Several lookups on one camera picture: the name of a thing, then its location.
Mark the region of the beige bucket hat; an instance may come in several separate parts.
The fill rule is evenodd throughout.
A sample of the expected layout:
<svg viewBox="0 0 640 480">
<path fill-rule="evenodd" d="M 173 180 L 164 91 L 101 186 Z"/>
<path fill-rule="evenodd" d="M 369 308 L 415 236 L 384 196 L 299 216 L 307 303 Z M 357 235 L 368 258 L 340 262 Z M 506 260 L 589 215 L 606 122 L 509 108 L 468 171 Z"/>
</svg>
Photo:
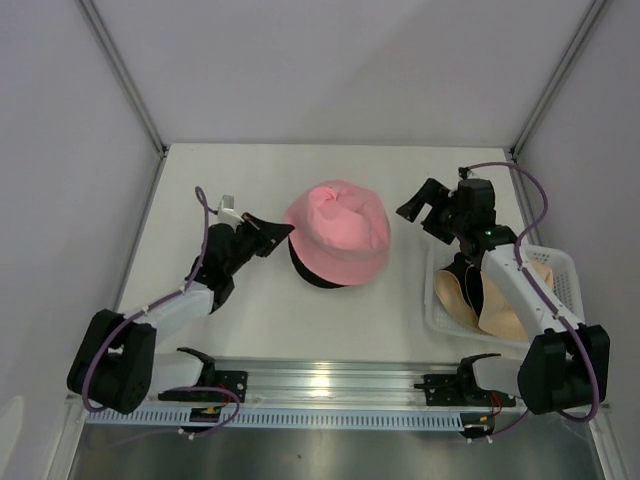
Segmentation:
<svg viewBox="0 0 640 480">
<path fill-rule="evenodd" d="M 527 342 L 527 333 L 501 290 L 482 271 L 469 286 L 469 299 L 481 331 L 494 337 Z"/>
</svg>

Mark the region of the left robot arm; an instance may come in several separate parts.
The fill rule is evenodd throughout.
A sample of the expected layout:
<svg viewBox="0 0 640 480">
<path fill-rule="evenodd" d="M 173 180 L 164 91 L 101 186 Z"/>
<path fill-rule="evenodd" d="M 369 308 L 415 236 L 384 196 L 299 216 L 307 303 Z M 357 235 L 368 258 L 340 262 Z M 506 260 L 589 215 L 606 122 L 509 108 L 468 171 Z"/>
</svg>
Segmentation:
<svg viewBox="0 0 640 480">
<path fill-rule="evenodd" d="M 131 313 L 102 309 L 91 318 L 67 376 L 67 387 L 81 396 L 86 410 L 129 414 L 158 385 L 182 388 L 198 401 L 214 393 L 212 371 L 182 360 L 162 362 L 156 345 L 219 310 L 235 288 L 234 275 L 252 258 L 268 257 L 294 226 L 244 213 L 205 227 L 182 286 Z"/>
</svg>

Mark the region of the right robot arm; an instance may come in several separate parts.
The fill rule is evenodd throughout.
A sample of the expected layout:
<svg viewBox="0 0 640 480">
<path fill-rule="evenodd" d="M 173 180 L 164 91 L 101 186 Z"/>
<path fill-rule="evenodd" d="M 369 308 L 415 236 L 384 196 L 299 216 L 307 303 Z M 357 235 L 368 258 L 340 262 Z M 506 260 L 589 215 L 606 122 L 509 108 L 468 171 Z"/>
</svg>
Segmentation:
<svg viewBox="0 0 640 480">
<path fill-rule="evenodd" d="M 513 230 L 496 221 L 490 181 L 463 179 L 454 190 L 430 178 L 397 214 L 445 244 L 458 242 L 452 262 L 432 277 L 435 296 L 459 324 L 485 336 L 526 342 L 523 359 L 499 354 L 460 362 L 457 395 L 477 404 L 491 391 L 521 399 L 536 415 L 589 407 L 606 396 L 610 339 L 587 326 L 553 292 L 551 271 L 530 259 Z"/>
</svg>

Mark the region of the pink bucket hat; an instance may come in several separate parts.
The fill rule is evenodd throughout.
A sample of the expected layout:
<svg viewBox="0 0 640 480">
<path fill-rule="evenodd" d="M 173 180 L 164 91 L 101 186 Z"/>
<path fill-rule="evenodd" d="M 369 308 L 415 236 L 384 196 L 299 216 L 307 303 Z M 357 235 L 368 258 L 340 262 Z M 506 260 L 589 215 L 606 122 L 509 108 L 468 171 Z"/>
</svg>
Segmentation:
<svg viewBox="0 0 640 480">
<path fill-rule="evenodd" d="M 289 235 L 301 262 L 330 282 L 364 285 L 386 267 L 391 230 L 384 205 L 369 189 L 344 180 L 322 182 L 286 210 Z"/>
</svg>

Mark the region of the black smiley bucket hat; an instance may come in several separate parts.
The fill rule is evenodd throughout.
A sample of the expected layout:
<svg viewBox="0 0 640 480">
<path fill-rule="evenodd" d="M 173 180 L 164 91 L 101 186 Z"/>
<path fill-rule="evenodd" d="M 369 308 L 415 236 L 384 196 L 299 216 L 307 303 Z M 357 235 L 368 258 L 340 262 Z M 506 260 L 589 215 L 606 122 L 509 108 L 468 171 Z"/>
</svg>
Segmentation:
<svg viewBox="0 0 640 480">
<path fill-rule="evenodd" d="M 290 259 L 292 262 L 292 265 L 296 271 L 296 273 L 308 284 L 316 287 L 316 288 L 320 288 L 320 289 L 325 289 L 325 290 L 334 290 L 334 289 L 341 289 L 341 288 L 345 288 L 345 285 L 341 285 L 341 284 L 336 284 L 333 282 L 330 282 L 326 279 L 321 278 L 320 276 L 314 274 L 312 271 L 310 271 L 300 260 L 299 256 L 297 255 L 294 246 L 291 242 L 291 240 L 288 240 L 288 250 L 289 250 L 289 255 L 290 255 Z"/>
</svg>

